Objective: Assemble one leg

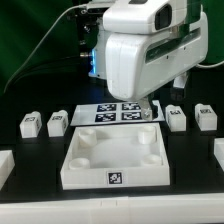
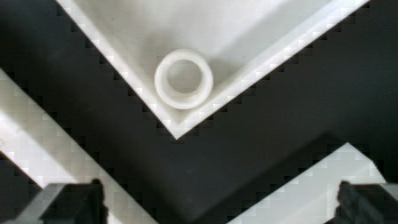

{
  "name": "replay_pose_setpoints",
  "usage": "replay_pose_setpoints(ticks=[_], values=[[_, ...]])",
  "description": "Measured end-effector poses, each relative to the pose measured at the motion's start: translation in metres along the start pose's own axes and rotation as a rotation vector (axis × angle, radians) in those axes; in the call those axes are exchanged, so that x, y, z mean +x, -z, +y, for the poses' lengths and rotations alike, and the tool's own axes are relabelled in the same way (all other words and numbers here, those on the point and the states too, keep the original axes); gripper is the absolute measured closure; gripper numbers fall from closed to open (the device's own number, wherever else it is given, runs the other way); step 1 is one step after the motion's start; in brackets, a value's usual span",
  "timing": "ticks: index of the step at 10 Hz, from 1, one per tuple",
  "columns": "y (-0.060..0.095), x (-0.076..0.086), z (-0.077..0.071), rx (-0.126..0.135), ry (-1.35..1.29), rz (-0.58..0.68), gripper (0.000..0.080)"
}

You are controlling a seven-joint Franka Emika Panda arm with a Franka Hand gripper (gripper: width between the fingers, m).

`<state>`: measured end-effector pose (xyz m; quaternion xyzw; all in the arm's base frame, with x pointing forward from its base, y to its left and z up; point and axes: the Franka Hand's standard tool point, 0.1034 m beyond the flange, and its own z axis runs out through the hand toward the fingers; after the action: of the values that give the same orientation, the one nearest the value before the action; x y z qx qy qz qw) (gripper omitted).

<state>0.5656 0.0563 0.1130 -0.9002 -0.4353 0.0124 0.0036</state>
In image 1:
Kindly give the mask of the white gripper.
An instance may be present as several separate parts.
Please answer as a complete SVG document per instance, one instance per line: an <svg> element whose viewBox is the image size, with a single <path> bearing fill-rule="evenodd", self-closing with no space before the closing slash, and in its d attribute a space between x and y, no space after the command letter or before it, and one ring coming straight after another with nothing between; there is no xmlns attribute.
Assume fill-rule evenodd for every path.
<svg viewBox="0 0 224 224"><path fill-rule="evenodd" d="M137 101L202 62L208 51L208 21L204 12L184 38L169 40L169 31L156 35L113 33L106 44L109 92L116 99ZM143 117L153 119L143 99Z"/></svg>

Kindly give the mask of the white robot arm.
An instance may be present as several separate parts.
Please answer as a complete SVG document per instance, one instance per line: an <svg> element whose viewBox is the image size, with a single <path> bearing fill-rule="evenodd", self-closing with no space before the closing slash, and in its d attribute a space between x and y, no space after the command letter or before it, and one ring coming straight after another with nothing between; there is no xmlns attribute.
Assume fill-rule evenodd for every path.
<svg viewBox="0 0 224 224"><path fill-rule="evenodd" d="M114 98L138 102L146 120L149 96L206 58L201 0L91 0L84 12L99 28L89 75L106 81Z"/></svg>

